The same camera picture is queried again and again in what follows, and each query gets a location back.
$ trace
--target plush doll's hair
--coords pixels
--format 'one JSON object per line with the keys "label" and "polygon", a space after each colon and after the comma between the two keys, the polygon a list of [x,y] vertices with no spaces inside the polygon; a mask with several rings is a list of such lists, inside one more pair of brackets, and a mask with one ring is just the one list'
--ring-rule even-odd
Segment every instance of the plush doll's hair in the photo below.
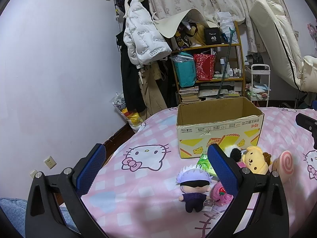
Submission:
{"label": "plush doll's hair", "polygon": [[182,183],[185,181],[196,181],[196,180],[211,180],[210,175],[200,167],[196,165],[190,165],[183,167],[177,175],[176,182]]}

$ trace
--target pink bedsheet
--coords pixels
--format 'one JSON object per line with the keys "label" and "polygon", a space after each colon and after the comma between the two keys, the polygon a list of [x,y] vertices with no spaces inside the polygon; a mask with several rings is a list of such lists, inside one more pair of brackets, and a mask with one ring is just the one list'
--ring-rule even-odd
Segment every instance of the pink bedsheet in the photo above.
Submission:
{"label": "pink bedsheet", "polygon": [[[290,235],[305,221],[317,200],[317,152],[310,132],[295,123],[301,112],[317,119],[313,110],[261,108],[265,120],[259,146],[272,155],[284,150],[294,157],[294,175],[284,184]],[[178,201],[179,170],[198,159],[181,159],[176,136],[176,108],[163,110],[121,146],[103,167],[82,200],[104,231],[113,238],[204,237],[217,220],[209,212],[185,211]],[[253,196],[237,231],[252,213]]]}

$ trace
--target dark purple doll outfit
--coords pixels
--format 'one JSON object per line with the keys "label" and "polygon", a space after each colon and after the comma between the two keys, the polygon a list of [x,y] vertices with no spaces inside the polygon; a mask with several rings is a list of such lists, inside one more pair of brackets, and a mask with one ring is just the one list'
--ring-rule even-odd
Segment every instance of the dark purple doll outfit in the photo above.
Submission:
{"label": "dark purple doll outfit", "polygon": [[193,209],[196,212],[200,212],[203,208],[203,202],[206,200],[207,195],[198,192],[183,194],[184,200],[186,202],[185,208],[188,213],[191,213]]}

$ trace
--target stack of books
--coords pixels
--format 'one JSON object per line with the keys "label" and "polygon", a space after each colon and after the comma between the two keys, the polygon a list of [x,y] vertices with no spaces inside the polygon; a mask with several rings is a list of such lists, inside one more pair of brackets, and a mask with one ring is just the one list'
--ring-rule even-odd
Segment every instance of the stack of books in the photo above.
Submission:
{"label": "stack of books", "polygon": [[222,97],[223,98],[240,97],[240,94],[237,91],[229,91],[229,94],[224,94]]}
{"label": "stack of books", "polygon": [[198,99],[198,86],[181,88],[180,89],[180,97],[182,99],[182,103],[190,103],[199,101]]}

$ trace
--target black pompom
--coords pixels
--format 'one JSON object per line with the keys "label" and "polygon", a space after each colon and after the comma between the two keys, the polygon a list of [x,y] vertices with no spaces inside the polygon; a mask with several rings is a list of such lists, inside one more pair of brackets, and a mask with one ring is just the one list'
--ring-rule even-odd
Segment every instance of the black pompom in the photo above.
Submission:
{"label": "black pompom", "polygon": [[230,157],[233,158],[235,162],[240,162],[242,158],[241,151],[234,148],[230,153]]}

